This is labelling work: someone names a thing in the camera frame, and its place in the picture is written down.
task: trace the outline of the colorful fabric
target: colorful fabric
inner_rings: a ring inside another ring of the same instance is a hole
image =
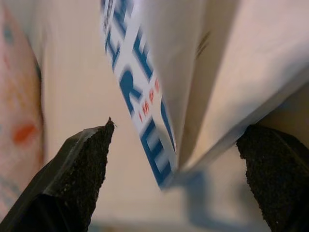
[[[0,221],[42,167],[40,79],[28,41],[0,1]]]

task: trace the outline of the white surface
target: white surface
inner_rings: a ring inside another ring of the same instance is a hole
[[[236,148],[205,168],[191,181],[193,187],[159,190],[104,55],[99,0],[42,0],[37,7],[31,41],[42,61],[48,159],[83,128],[105,124],[109,116],[117,124],[94,221],[183,231],[267,231]]]

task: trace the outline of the blue letter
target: blue letter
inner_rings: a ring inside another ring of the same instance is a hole
[[[126,35],[126,27],[127,27],[125,23],[125,15],[126,12],[128,12],[128,14],[131,17],[132,9],[133,4],[131,0],[119,0],[115,5],[113,20],[120,29],[120,33],[123,38]]]
[[[130,94],[133,95],[133,97],[135,97],[137,100],[140,100],[141,93],[134,88],[133,76],[130,70],[126,70],[120,78],[120,88],[126,100],[126,105],[129,109],[129,112],[132,115],[134,109],[130,101]]]
[[[139,29],[135,42],[134,42],[133,51],[135,55],[137,56],[137,59],[139,60],[140,65],[143,68],[144,73],[146,74],[148,82],[149,82],[154,70],[151,67],[151,65],[147,63],[148,49],[146,45],[144,46],[143,51],[140,51],[140,40],[141,40],[141,30]]]
[[[172,143],[173,149],[174,149],[174,151],[175,151],[175,145],[174,145],[174,141],[173,141],[173,135],[172,135],[172,131],[171,131],[171,129],[170,129],[168,115],[167,115],[167,113],[166,113],[165,105],[164,105],[162,99],[161,99],[161,115],[162,115],[162,119],[163,119],[164,125],[165,125],[166,129],[168,130],[170,142]]]
[[[167,161],[166,166],[164,167],[163,171],[160,172],[156,163],[155,163],[155,158],[160,155],[160,153],[162,153],[164,151],[162,143],[160,141],[160,139],[158,138],[158,141],[156,142],[156,144],[154,145],[154,147],[152,149],[150,149],[147,139],[148,137],[152,134],[152,132],[155,130],[155,122],[153,120],[153,118],[150,119],[149,124],[146,127],[145,132],[143,133],[143,135],[140,138],[141,144],[144,148],[144,151],[147,155],[147,159],[150,163],[150,166],[153,170],[153,173],[155,175],[155,179],[158,183],[158,185],[160,186],[163,181],[168,177],[168,175],[171,173],[171,168],[170,168],[170,163],[169,161]]]
[[[112,56],[112,70],[114,71],[114,67],[115,67],[116,61],[118,59],[119,51],[120,51],[120,46],[117,45],[117,50],[114,48],[114,45],[111,42],[111,28],[108,30],[108,34],[107,34],[106,41],[105,41],[105,53],[107,51],[107,48]]]

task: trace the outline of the printed label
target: printed label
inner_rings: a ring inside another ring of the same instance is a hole
[[[176,169],[175,146],[139,16],[132,0],[102,0],[101,6],[105,53],[155,179],[164,187]]]

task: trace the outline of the orange spot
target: orange spot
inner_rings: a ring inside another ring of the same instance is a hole
[[[37,129],[33,124],[26,124],[17,131],[15,131],[13,136],[13,141],[15,144],[21,144],[26,142],[31,135],[37,132]]]

